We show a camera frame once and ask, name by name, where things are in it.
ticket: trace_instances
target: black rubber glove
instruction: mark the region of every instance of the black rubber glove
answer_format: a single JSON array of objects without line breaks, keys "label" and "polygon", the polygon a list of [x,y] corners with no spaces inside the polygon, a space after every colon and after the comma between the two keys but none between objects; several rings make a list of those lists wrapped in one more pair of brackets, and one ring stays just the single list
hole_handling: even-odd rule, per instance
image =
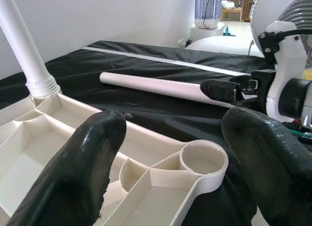
[{"label": "black rubber glove", "polygon": [[312,154],[278,121],[232,108],[223,135],[271,226],[312,226]]},{"label": "black rubber glove", "polygon": [[7,225],[91,226],[125,134],[120,113],[88,118],[49,161]]}]

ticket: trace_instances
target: white wall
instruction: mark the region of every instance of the white wall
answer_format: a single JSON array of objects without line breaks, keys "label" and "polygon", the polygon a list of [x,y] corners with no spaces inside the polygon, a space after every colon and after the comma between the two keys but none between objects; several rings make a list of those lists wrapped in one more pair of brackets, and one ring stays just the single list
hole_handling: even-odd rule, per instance
[{"label": "white wall", "polygon": [[[195,0],[16,0],[45,62],[98,40],[178,47]],[[0,79],[20,72],[0,33]]]}]

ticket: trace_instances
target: white plastic tray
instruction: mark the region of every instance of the white plastic tray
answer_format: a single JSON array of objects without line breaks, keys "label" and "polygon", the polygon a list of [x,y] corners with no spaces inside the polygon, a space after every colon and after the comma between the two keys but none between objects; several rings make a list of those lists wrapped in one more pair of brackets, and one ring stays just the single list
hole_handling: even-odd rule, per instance
[{"label": "white plastic tray", "polygon": [[[75,129],[97,112],[58,93],[0,111],[0,225]],[[180,225],[196,196],[221,185],[227,166],[216,143],[183,143],[127,122],[94,225]]]}]

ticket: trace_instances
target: white stripe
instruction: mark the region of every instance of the white stripe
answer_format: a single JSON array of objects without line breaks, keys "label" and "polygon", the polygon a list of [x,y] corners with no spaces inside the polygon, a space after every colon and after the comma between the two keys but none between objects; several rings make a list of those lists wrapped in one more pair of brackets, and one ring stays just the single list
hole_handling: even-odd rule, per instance
[{"label": "white stripe", "polygon": [[95,52],[111,53],[111,54],[127,56],[127,57],[135,57],[135,58],[140,58],[140,59],[148,59],[148,60],[162,62],[162,63],[176,64],[176,65],[187,66],[187,67],[192,67],[192,68],[202,69],[205,71],[210,71],[210,72],[215,72],[215,73],[220,73],[220,74],[226,74],[226,75],[232,75],[232,76],[250,75],[250,74],[235,72],[235,71],[226,70],[226,69],[209,67],[209,66],[205,66],[205,65],[201,65],[201,64],[192,64],[192,63],[183,62],[183,61],[179,61],[179,60],[163,59],[163,58],[138,55],[138,54],[133,54],[133,53],[128,53],[128,52],[112,51],[112,50],[95,48],[95,47],[84,47],[82,49],[89,50],[89,51],[95,51]]}]

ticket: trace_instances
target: fan grille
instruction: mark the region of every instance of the fan grille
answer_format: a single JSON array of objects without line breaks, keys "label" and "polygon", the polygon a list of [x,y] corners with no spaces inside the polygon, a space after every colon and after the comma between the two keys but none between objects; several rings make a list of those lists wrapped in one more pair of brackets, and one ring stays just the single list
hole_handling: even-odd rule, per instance
[{"label": "fan grille", "polygon": [[[278,20],[289,21],[298,29],[312,28],[312,0],[297,0]],[[308,59],[306,68],[312,68],[312,36],[301,35]]]}]

